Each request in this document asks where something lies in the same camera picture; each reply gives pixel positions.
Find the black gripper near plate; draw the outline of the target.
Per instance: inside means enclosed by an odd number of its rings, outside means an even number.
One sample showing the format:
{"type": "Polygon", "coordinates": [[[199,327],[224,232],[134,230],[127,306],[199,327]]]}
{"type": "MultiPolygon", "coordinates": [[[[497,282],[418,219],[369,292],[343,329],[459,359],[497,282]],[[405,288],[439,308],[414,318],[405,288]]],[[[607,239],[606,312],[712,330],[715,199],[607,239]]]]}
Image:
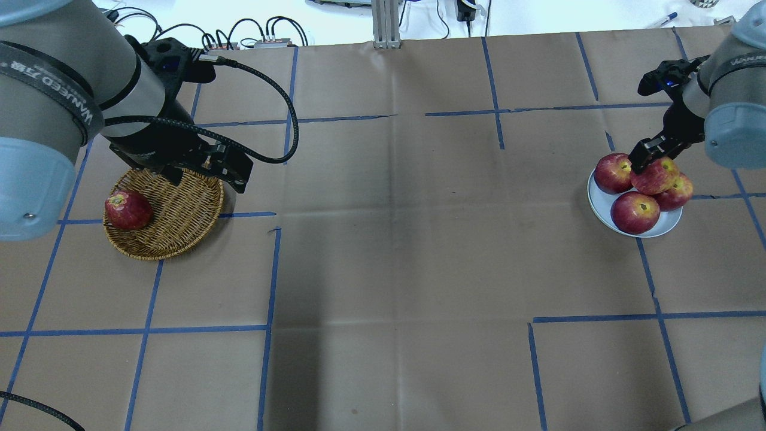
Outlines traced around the black gripper near plate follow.
{"type": "Polygon", "coordinates": [[[676,157],[693,144],[705,139],[705,120],[694,114],[682,101],[673,101],[662,118],[662,131],[654,138],[641,139],[628,159],[634,174],[641,174],[656,159],[676,157]]]}

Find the black gripper near basket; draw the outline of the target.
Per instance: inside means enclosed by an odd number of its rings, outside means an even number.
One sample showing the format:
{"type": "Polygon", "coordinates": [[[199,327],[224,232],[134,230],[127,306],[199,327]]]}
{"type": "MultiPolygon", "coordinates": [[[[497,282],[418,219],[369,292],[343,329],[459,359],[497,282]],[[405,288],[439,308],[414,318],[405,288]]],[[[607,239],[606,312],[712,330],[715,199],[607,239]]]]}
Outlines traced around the black gripper near basket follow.
{"type": "Polygon", "coordinates": [[[226,137],[213,137],[195,126],[189,113],[172,102],[156,115],[108,109],[110,150],[132,169],[148,169],[173,186],[188,169],[215,177],[244,194],[253,161],[226,137]]]}

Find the silver robot arm near plate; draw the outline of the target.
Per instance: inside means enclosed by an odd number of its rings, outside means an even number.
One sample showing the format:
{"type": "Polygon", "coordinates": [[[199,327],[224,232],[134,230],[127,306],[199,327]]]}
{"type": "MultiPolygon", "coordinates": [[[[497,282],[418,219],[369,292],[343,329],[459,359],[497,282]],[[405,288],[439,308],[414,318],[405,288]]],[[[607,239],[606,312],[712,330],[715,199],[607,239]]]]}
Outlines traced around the silver robot arm near plate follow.
{"type": "Polygon", "coordinates": [[[756,5],[708,56],[662,61],[639,82],[639,95],[665,92],[672,104],[662,131],[629,154],[636,174],[662,157],[704,144],[709,159],[730,169],[763,169],[764,6],[756,5]]]}

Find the silver robot arm near basket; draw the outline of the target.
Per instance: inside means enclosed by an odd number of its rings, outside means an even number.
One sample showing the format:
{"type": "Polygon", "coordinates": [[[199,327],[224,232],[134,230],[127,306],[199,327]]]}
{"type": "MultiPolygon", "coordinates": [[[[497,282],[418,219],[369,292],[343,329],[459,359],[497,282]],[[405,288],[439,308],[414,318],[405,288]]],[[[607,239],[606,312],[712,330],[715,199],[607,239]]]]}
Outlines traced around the silver robot arm near basket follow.
{"type": "Polygon", "coordinates": [[[121,35],[89,1],[3,1],[2,240],[54,228],[80,148],[97,135],[134,169],[173,184],[188,169],[243,193],[252,159],[193,136],[176,99],[183,82],[213,81],[221,63],[173,38],[121,35]]]}

